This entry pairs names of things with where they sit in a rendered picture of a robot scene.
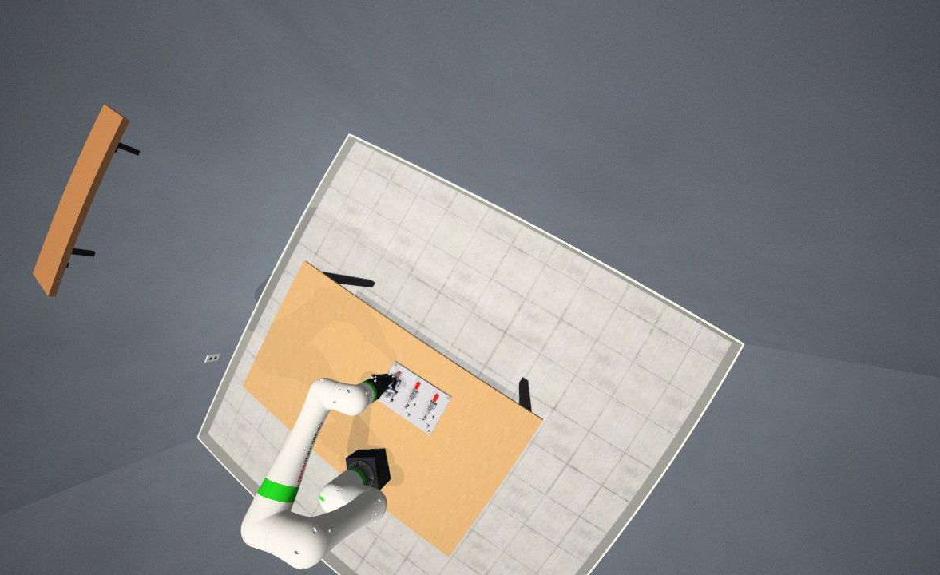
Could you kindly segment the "grey toggle clamp with red handle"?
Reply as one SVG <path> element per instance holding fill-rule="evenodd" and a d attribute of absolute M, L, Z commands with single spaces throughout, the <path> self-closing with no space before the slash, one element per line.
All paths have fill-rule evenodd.
<path fill-rule="evenodd" d="M 398 386 L 399 386 L 400 383 L 401 383 L 400 379 L 397 379 L 397 382 L 396 382 L 396 384 L 395 384 L 395 388 L 398 388 Z M 391 395 L 391 394 L 388 393 L 388 394 L 386 395 L 386 398 L 388 398 L 388 396 L 390 396 L 390 395 Z"/>

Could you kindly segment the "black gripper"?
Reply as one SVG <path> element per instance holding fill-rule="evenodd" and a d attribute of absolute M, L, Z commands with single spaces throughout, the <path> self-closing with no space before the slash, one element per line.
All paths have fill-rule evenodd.
<path fill-rule="evenodd" d="M 397 378 L 398 378 L 399 375 L 400 375 L 400 374 L 398 374 L 398 372 L 397 372 L 397 374 L 390 374 L 390 375 L 388 375 L 388 374 L 381 374 L 381 375 L 374 375 L 374 374 L 372 374 L 371 379 L 375 378 L 375 379 L 377 379 L 377 381 L 380 381 L 380 382 L 381 382 L 381 385 L 382 385 L 382 387 L 383 387 L 383 392 L 388 392 L 388 391 L 390 391 L 390 393 L 393 394 L 393 392 L 395 391 L 395 384 L 396 384 L 396 382 L 397 382 Z M 385 378 L 384 378 L 383 376 L 385 376 Z M 382 380 L 383 380 L 383 381 L 382 381 Z M 389 388 L 389 386 L 388 386 L 388 385 L 390 385 L 390 383 L 392 383 L 391 388 Z M 384 386 L 385 384 L 386 384 L 386 386 Z"/>

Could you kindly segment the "black toggle clamp with red handle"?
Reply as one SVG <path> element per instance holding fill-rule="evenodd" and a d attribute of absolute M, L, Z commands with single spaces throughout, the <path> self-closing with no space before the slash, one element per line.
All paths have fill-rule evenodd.
<path fill-rule="evenodd" d="M 432 406 L 432 408 L 430 408 L 430 410 L 429 410 L 429 408 L 428 408 L 429 412 L 433 411 L 433 410 L 434 410 L 434 407 L 437 406 L 437 403 L 436 403 L 437 398 L 439 398 L 439 395 L 436 394 L 436 395 L 433 397 L 433 401 L 430 401 L 428 407 L 430 408 L 430 406 Z M 426 413 L 429 414 L 429 412 L 427 411 Z M 426 416 L 423 416 L 422 421 L 426 421 Z"/>

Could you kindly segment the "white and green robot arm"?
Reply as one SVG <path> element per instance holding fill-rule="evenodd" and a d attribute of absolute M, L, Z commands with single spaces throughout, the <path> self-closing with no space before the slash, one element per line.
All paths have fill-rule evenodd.
<path fill-rule="evenodd" d="M 319 563 L 351 533 L 382 519 L 388 502 L 381 490 L 372 488 L 375 472 L 365 461 L 353 462 L 321 489 L 319 500 L 325 514 L 307 517 L 291 512 L 314 442 L 330 410 L 362 414 L 382 393 L 377 379 L 341 383 L 321 378 L 313 382 L 293 432 L 244 515 L 242 538 L 246 545 L 303 570 Z"/>

